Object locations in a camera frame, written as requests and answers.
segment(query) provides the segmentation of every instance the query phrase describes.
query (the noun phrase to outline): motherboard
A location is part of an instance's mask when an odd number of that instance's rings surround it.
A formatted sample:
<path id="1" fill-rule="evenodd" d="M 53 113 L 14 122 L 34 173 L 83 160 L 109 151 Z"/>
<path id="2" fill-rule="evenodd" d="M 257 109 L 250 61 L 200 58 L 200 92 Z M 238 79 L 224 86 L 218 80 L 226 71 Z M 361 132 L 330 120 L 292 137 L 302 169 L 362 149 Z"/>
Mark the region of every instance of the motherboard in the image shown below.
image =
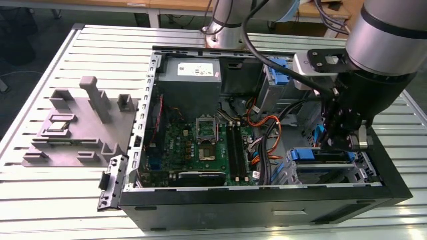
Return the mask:
<path id="1" fill-rule="evenodd" d="M 169 123 L 164 142 L 162 156 L 148 156 L 144 187 L 182 187 L 180 179 L 186 179 L 186 187 L 256 185 L 244 152 L 253 142 L 250 127 L 202 118 L 196 123 Z"/>

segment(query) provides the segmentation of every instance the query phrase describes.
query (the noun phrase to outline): floor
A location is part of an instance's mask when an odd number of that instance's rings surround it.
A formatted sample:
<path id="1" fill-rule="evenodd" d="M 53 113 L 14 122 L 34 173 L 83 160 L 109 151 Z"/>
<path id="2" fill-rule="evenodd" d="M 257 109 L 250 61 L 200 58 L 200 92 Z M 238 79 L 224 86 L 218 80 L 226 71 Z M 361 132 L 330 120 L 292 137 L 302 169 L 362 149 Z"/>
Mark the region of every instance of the floor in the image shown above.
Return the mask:
<path id="1" fill-rule="evenodd" d="M 41 77 L 41 75 L 34 72 L 42 73 L 45 71 L 73 24 L 82 23 L 89 25 L 136 27 L 137 19 L 140 26 L 149 27 L 148 17 L 144 14 L 134 16 L 130 13 L 63 10 L 61 11 L 61 15 L 61 19 L 55 20 L 47 9 L 34 9 L 33 18 L 38 31 L 27 37 L 35 51 L 35 60 L 31 63 L 23 66 L 13 66 L 0 58 L 0 79 L 9 87 L 9 91 L 5 94 L 0 94 L 0 140 L 9 129 Z M 189 16 L 173 18 L 172 20 L 174 23 L 166 16 L 161 16 L 161 27 L 197 30 L 204 24 L 204 18 L 200 16 L 194 17 L 193 20 Z M 252 33 L 268 34 L 270 32 L 264 21 L 250 21 L 248 28 Z M 2 77 L 5 74 L 21 71 L 30 71 L 33 73 L 15 73 Z M 424 79 L 427 79 L 427 64 L 406 89 L 425 112 L 427 81 L 422 81 Z"/>

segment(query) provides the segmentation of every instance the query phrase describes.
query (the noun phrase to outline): white label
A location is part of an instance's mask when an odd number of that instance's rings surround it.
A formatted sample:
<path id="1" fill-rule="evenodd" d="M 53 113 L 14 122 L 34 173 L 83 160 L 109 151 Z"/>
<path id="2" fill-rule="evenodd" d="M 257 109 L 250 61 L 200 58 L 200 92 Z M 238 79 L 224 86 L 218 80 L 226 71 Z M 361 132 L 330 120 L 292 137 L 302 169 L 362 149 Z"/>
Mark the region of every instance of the white label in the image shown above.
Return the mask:
<path id="1" fill-rule="evenodd" d="M 257 114 L 260 113 L 260 108 L 257 106 L 252 107 L 253 112 L 256 112 Z"/>
<path id="2" fill-rule="evenodd" d="M 146 5 L 141 3 L 127 3 L 126 5 L 130 7 L 146 7 Z"/>
<path id="3" fill-rule="evenodd" d="M 213 77 L 213 64 L 181 62 L 177 65 L 177 76 Z"/>
<path id="4" fill-rule="evenodd" d="M 260 179 L 261 177 L 261 173 L 258 171 L 254 171 L 253 174 L 252 174 L 252 178 L 253 179 Z"/>

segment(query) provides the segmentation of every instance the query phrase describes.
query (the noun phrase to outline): slotted aluminum table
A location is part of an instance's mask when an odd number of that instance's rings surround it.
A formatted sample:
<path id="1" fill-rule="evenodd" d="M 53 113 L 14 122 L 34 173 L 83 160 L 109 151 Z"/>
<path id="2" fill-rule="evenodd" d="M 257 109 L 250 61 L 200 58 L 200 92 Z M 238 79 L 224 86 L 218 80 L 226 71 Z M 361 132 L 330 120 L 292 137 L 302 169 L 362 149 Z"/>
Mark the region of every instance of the slotted aluminum table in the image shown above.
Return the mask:
<path id="1" fill-rule="evenodd" d="M 338 48 L 345 42 L 250 34 L 262 51 Z M 212 231 L 141 232 L 122 211 L 97 213 L 103 168 L 25 168 L 22 155 L 49 114 L 55 88 L 85 96 L 81 76 L 95 76 L 107 97 L 140 98 L 152 46 L 204 47 L 197 31 L 86 25 L 73 29 L 0 143 L 0 239 L 414 239 L 427 236 L 427 118 L 404 92 L 374 118 L 374 131 L 413 198 L 337 225 Z"/>

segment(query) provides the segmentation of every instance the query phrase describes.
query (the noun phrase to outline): case hinge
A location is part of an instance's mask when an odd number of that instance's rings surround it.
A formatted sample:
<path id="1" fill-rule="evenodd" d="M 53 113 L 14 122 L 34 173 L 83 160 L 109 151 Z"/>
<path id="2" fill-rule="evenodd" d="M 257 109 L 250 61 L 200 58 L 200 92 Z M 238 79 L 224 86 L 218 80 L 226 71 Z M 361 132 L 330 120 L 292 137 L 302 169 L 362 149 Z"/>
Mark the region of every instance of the case hinge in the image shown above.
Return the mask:
<path id="1" fill-rule="evenodd" d="M 98 188 L 101 189 L 97 211 L 121 210 L 118 207 L 119 196 L 125 183 L 129 157 L 118 155 L 109 161 L 107 170 L 101 173 Z"/>

